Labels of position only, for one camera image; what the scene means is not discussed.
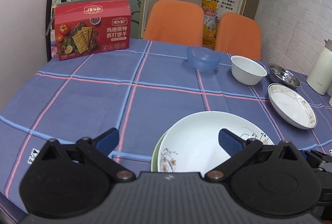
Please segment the floral rimmed deep plate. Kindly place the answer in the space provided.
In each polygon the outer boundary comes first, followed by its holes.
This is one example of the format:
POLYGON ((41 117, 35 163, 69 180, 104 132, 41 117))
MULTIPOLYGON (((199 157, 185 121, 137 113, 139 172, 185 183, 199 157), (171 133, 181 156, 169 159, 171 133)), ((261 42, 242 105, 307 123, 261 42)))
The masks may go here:
POLYGON ((270 84, 267 92, 271 105, 286 122, 303 130, 316 127, 316 114, 300 94, 278 83, 270 84))

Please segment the white ceramic bowl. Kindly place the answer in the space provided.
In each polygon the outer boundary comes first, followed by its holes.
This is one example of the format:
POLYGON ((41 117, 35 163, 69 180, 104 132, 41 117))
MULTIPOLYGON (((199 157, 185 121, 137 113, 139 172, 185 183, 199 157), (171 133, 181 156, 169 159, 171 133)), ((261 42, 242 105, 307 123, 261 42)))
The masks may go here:
POLYGON ((254 86, 267 76, 265 68, 252 59, 233 55, 231 63, 233 77, 244 85, 254 86))

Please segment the stainless steel bowl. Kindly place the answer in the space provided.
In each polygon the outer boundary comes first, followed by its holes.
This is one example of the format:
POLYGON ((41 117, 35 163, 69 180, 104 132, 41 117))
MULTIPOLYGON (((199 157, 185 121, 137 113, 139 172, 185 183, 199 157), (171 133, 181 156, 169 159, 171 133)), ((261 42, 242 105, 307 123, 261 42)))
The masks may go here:
POLYGON ((277 64, 269 64, 269 78, 273 83, 283 84, 290 88, 300 88, 301 82, 291 71, 277 64))

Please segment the blue plastic bowl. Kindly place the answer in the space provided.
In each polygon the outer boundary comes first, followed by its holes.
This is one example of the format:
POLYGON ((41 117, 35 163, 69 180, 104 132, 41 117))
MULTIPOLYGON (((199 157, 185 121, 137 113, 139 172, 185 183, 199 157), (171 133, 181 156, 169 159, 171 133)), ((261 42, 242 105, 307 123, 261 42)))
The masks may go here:
POLYGON ((202 46, 189 46, 187 48, 187 61, 198 71, 212 71, 218 67, 222 54, 202 46))

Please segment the large white floral plate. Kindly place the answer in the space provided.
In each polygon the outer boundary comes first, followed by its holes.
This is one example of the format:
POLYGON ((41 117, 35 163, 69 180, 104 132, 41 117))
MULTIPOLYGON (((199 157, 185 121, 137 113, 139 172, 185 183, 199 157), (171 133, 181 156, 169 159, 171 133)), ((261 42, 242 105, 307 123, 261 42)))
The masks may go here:
POLYGON ((222 111, 202 111, 176 122, 165 135, 157 158, 158 172, 200 172, 205 175, 230 156, 220 147, 218 134, 228 129, 243 140, 273 141, 255 124, 222 111))

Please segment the green plate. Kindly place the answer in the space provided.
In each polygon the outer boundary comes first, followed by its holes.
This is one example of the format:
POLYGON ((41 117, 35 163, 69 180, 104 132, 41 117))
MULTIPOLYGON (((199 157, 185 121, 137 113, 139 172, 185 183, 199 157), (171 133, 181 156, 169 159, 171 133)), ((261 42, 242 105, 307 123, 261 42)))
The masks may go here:
POLYGON ((157 142, 155 148, 154 148, 154 151, 153 151, 153 154, 152 154, 152 159, 151 159, 151 171, 152 172, 157 172, 157 158, 158 158, 158 155, 159 155, 159 150, 160 150, 160 146, 161 146, 161 143, 165 137, 165 135, 167 134, 168 131, 166 131, 160 138, 159 138, 159 141, 157 142))

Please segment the blue plaid tablecloth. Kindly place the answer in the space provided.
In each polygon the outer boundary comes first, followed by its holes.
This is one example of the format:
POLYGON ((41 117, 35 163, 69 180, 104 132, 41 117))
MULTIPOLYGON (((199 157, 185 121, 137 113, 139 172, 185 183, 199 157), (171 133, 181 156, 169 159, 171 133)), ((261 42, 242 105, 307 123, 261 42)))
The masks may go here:
POLYGON ((135 173, 150 167, 160 136, 179 119, 200 111, 226 111, 258 126, 273 142, 290 140, 304 150, 331 153, 329 96, 306 84, 298 93, 313 107, 317 126, 300 130, 269 102, 268 78, 255 86, 237 82, 229 54, 217 69, 198 72, 186 47, 132 40, 126 50, 75 59, 52 59, 1 110, 1 212, 11 222, 26 215, 18 187, 44 143, 68 144, 110 128, 120 132, 111 156, 135 173))

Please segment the cream thermos jug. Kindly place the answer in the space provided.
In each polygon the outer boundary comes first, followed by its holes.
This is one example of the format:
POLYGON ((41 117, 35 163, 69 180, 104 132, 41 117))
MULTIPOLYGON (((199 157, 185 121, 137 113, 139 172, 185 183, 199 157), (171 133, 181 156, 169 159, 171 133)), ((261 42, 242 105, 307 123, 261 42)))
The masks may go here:
POLYGON ((325 95, 331 84, 332 74, 332 43, 325 40, 325 46, 319 55, 311 73, 307 77, 307 84, 320 95, 325 95))

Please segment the right orange chair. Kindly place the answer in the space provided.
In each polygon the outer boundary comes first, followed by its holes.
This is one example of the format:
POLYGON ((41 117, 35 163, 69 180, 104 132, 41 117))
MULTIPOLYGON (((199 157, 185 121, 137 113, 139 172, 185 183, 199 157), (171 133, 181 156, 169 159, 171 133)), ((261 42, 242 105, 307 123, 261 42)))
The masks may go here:
POLYGON ((252 60, 260 60, 261 41, 261 29, 256 21, 243 15, 225 13, 218 23, 214 49, 252 60))

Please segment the orange chair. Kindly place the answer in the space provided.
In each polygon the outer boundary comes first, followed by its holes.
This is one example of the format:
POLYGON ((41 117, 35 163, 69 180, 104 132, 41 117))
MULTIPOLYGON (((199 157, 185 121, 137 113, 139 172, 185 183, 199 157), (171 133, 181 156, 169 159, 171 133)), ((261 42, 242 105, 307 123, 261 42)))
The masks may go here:
POLYGON ((150 12, 144 40, 185 46, 203 44, 204 12, 190 2, 160 0, 150 12))
POLYGON ((256 21, 243 15, 225 13, 218 23, 214 49, 252 60, 260 60, 261 41, 261 29, 256 21))

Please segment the red cracker box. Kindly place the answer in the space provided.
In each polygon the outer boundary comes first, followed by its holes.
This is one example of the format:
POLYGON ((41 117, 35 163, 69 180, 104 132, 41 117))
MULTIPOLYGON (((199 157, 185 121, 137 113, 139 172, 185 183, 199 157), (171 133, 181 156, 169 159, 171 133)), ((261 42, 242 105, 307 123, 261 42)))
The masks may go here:
POLYGON ((132 14, 128 0, 77 0, 55 7, 60 61, 129 48, 132 14))

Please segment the left orange chair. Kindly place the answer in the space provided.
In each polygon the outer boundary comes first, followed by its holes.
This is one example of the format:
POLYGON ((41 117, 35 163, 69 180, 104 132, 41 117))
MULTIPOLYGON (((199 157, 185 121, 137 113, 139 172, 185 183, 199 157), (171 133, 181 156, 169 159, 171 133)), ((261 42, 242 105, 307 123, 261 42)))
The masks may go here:
POLYGON ((203 44, 204 12, 190 2, 160 0, 150 12, 144 40, 185 46, 203 44))

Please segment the yellow snack bag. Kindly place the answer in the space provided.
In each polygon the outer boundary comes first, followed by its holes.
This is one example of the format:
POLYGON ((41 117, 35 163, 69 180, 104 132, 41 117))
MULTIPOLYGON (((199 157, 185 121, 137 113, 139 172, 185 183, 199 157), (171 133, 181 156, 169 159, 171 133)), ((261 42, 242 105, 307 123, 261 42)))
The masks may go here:
POLYGON ((202 9, 204 11, 203 45, 215 46, 218 28, 218 5, 214 1, 202 0, 202 9))

